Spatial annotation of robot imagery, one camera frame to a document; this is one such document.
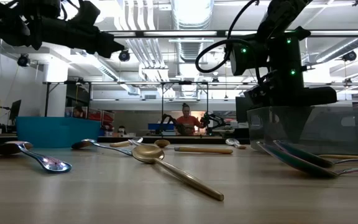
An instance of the ceiling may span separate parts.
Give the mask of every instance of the ceiling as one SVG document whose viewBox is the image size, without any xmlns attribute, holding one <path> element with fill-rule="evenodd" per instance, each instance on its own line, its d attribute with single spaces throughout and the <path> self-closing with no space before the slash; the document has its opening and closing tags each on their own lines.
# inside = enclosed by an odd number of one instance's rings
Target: ceiling
<svg viewBox="0 0 358 224">
<path fill-rule="evenodd" d="M 228 30 L 232 20 L 238 13 L 238 11 L 245 5 L 247 1 L 232 1 L 232 0 L 215 0 L 213 6 L 213 12 L 211 16 L 211 22 L 208 29 L 211 30 Z M 259 22 L 264 16 L 267 10 L 267 5 L 270 1 L 260 1 L 259 6 L 252 5 L 246 10 L 242 17 L 238 20 L 235 29 L 238 30 L 256 30 L 259 26 Z M 351 6 L 354 1 L 326 1 L 326 0 L 314 0 L 311 6 L 304 9 L 302 13 L 296 18 L 289 29 L 294 29 L 298 26 L 303 26 L 306 29 L 358 29 L 358 5 L 356 7 Z M 174 29 L 174 21 L 172 18 L 172 10 L 170 1 L 154 1 L 154 26 L 157 30 L 172 30 Z M 102 14 L 107 14 L 111 11 L 108 7 L 101 8 Z M 194 9 L 191 9 L 189 5 L 189 16 Z M 101 30 L 113 31 L 117 30 L 114 25 L 114 15 L 109 15 L 102 22 L 97 23 Z M 345 38 L 307 38 L 300 42 L 300 49 L 302 55 L 313 55 L 318 54 L 334 46 Z M 168 77 L 171 81 L 177 81 L 180 79 L 186 79 L 180 70 L 179 63 L 181 62 L 177 57 L 177 46 L 175 43 L 169 42 L 170 39 L 159 38 L 158 44 L 162 53 L 164 62 L 168 68 Z M 209 38 L 217 42 L 221 39 Z M 116 39 L 117 42 L 129 47 L 125 39 Z M 210 42 L 204 43 L 204 47 L 211 44 Z M 58 49 L 56 45 L 46 45 L 51 49 Z M 6 47 L 6 51 L 10 54 L 15 54 L 17 48 Z M 358 73 L 358 48 L 354 50 L 357 54 L 357 59 L 354 62 L 347 62 L 346 69 L 343 61 L 332 60 L 325 63 L 322 67 L 328 71 L 326 74 L 331 82 L 341 82 L 346 77 L 352 76 Z M 103 77 L 103 74 L 92 64 L 89 60 L 85 59 L 84 56 L 79 54 L 80 50 L 72 50 L 70 54 L 64 55 L 67 62 L 71 65 L 69 69 L 69 76 L 72 77 L 83 77 L 85 80 L 92 81 L 109 81 L 108 78 Z M 211 68 L 219 63 L 219 60 L 223 56 L 223 46 L 214 49 L 213 54 L 207 54 L 204 58 L 203 68 Z M 122 81 L 141 82 L 143 79 L 139 76 L 139 61 L 131 54 L 131 59 L 128 62 L 121 62 L 118 59 L 119 52 L 112 54 L 111 58 L 106 59 L 105 62 L 108 66 L 116 71 L 119 79 Z M 198 74 L 197 80 L 211 81 L 213 77 L 218 77 L 220 82 L 253 82 L 254 78 L 252 75 L 255 74 L 253 70 L 246 71 L 243 76 L 234 77 L 231 73 L 230 67 L 221 67 L 217 70 L 218 74 L 213 75 L 212 73 Z M 314 73 L 314 78 L 319 80 L 319 73 Z M 226 86 L 212 86 L 211 88 L 225 88 Z M 229 86 L 228 89 L 238 89 L 238 86 Z M 119 85 L 114 87 L 108 87 L 103 85 L 98 87 L 99 90 L 116 91 L 123 90 Z M 358 93 L 358 88 L 353 89 L 350 93 Z"/>
</svg>

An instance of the table surface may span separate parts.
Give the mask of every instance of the table surface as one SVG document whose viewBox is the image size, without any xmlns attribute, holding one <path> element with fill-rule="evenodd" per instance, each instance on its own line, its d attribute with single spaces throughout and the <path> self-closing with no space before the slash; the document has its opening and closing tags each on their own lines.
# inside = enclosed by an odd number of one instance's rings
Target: table surface
<svg viewBox="0 0 358 224">
<path fill-rule="evenodd" d="M 358 223 L 358 173 L 314 179 L 252 149 L 233 155 L 165 151 L 165 161 L 222 192 L 223 202 L 157 165 L 109 149 L 33 150 L 73 170 L 48 174 L 23 154 L 0 156 L 0 224 Z"/>
</svg>

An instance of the computer monitor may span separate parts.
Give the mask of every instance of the computer monitor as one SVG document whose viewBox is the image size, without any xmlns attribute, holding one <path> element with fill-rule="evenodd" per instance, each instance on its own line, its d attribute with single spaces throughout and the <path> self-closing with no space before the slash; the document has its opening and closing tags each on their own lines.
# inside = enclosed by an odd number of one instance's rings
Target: computer monitor
<svg viewBox="0 0 358 224">
<path fill-rule="evenodd" d="M 236 116 L 238 123 L 245 123 L 247 119 L 247 100 L 245 97 L 236 97 Z"/>
<path fill-rule="evenodd" d="M 12 103 L 11 106 L 11 113 L 9 115 L 10 120 L 15 120 L 16 117 L 19 115 L 20 105 L 22 104 L 22 100 L 17 100 Z"/>
</svg>

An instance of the woman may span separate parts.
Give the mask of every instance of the woman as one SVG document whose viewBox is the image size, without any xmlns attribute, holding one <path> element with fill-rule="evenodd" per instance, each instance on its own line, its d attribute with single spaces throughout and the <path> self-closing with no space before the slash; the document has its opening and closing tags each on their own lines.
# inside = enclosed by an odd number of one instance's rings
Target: woman
<svg viewBox="0 0 358 224">
<path fill-rule="evenodd" d="M 186 135 L 194 135 L 196 131 L 194 126 L 199 128 L 204 128 L 204 126 L 197 120 L 196 117 L 190 115 L 190 106 L 184 103 L 181 109 L 183 116 L 177 119 L 178 124 L 183 124 L 185 127 Z"/>
<path fill-rule="evenodd" d="M 82 109 L 82 106 L 76 106 L 73 109 L 73 117 L 74 118 L 81 118 L 81 119 L 85 119 L 85 112 Z"/>
</svg>

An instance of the gold spoon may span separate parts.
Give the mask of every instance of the gold spoon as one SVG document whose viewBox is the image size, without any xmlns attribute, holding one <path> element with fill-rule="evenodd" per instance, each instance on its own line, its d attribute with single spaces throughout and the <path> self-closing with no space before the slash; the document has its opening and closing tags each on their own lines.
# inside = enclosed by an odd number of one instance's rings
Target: gold spoon
<svg viewBox="0 0 358 224">
<path fill-rule="evenodd" d="M 136 146 L 132 150 L 132 155 L 138 161 L 148 163 L 148 164 L 158 164 L 162 166 L 164 169 L 169 171 L 174 176 L 178 177 L 184 183 L 194 187 L 195 189 L 215 198 L 216 200 L 223 201 L 224 195 L 217 190 L 212 189 L 205 185 L 201 180 L 193 177 L 192 175 L 186 173 L 185 171 L 164 162 L 162 159 L 165 157 L 164 152 L 155 146 Z"/>
<path fill-rule="evenodd" d="M 232 149 L 213 149 L 213 148 L 203 148 L 203 147 L 167 147 L 171 144 L 168 140 L 159 139 L 154 142 L 158 147 L 162 147 L 165 149 L 173 149 L 176 152 L 205 152 L 205 153 L 220 153 L 220 154 L 232 154 Z"/>
</svg>

